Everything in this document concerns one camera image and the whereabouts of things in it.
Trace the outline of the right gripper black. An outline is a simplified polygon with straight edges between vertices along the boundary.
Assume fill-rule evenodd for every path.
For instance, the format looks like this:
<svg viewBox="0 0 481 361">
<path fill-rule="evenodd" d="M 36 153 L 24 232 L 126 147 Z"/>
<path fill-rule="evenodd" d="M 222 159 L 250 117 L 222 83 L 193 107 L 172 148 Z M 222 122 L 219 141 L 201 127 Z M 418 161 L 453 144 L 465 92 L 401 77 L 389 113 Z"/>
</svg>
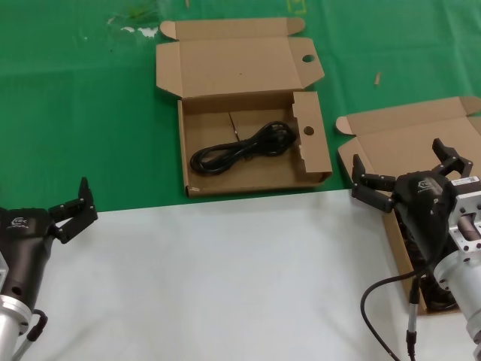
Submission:
<svg viewBox="0 0 481 361">
<path fill-rule="evenodd" d="M 397 178 L 367 173 L 358 154 L 352 158 L 352 197 L 390 213 L 395 205 L 403 224 L 426 260 L 436 255 L 440 244 L 444 244 L 439 259 L 455 253 L 456 247 L 448 235 L 447 221 L 451 209 L 443 204 L 443 187 L 449 182 L 446 177 L 456 171 L 461 178 L 470 176 L 473 163 L 460 156 L 453 147 L 447 147 L 435 138 L 432 150 L 440 164 L 429 171 L 416 171 Z"/>
</svg>

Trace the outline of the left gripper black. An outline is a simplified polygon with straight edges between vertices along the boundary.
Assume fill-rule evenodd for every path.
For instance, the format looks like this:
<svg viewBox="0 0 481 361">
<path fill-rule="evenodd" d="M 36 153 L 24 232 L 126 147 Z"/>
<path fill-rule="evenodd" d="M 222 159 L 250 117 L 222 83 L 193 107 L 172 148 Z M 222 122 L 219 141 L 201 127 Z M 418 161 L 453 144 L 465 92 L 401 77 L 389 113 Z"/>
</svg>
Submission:
<svg viewBox="0 0 481 361">
<path fill-rule="evenodd" d="M 1 254 L 8 273 L 1 294 L 28 307 L 38 298 L 54 237 L 67 244 L 98 219 L 92 191 L 82 177 L 78 197 L 52 207 L 1 209 Z"/>
</svg>

